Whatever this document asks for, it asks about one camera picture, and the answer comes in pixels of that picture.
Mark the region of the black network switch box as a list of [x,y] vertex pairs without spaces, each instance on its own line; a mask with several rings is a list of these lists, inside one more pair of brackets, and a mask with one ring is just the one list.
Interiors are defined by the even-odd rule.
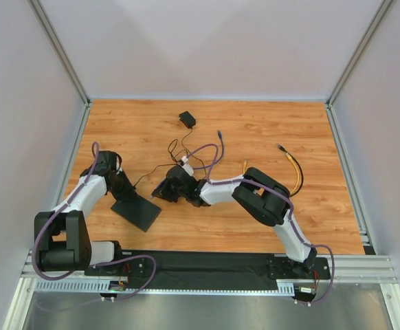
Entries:
[[142,232],[149,230],[162,211],[159,206],[141,196],[116,201],[111,210]]

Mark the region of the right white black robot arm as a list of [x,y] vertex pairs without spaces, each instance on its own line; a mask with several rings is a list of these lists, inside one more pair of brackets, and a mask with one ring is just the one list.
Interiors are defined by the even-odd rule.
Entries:
[[289,190],[257,168],[215,180],[195,179],[181,166],[174,166],[152,196],[174,203],[183,198],[198,208],[235,201],[257,222],[274,230],[296,270],[308,273],[314,267],[317,251],[296,223]]

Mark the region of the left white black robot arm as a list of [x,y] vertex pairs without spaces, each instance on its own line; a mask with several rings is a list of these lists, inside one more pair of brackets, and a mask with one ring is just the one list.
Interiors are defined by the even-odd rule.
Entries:
[[76,187],[50,211],[34,218],[34,271],[48,281],[59,281],[78,270],[115,263],[120,249],[115,241],[89,238],[86,217],[97,202],[111,193],[117,201],[136,197],[122,170],[122,158],[113,151],[95,151],[93,164],[85,169]]

